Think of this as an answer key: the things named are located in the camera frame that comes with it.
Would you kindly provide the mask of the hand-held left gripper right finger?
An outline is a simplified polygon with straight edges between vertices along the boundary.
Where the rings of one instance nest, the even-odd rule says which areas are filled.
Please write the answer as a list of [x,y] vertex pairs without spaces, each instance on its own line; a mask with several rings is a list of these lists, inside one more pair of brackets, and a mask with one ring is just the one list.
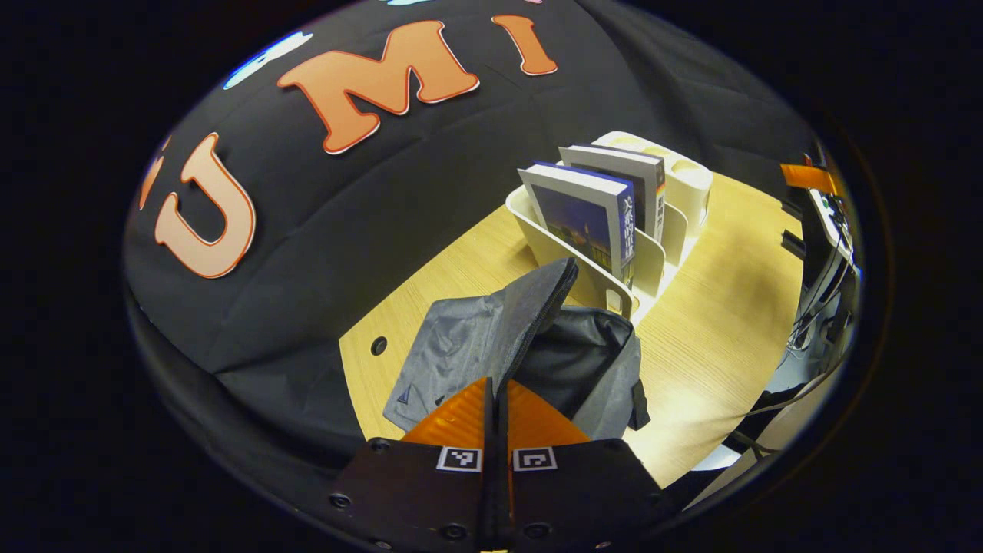
[[511,552],[635,552],[670,497],[621,439],[589,439],[519,382],[505,393]]

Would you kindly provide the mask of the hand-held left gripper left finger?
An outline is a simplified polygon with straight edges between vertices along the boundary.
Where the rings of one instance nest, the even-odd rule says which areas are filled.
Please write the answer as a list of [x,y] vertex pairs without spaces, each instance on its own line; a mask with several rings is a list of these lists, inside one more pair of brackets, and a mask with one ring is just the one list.
[[446,407],[465,407],[476,438],[439,445],[366,442],[329,490],[333,524],[382,552],[498,549],[498,397],[492,379]]

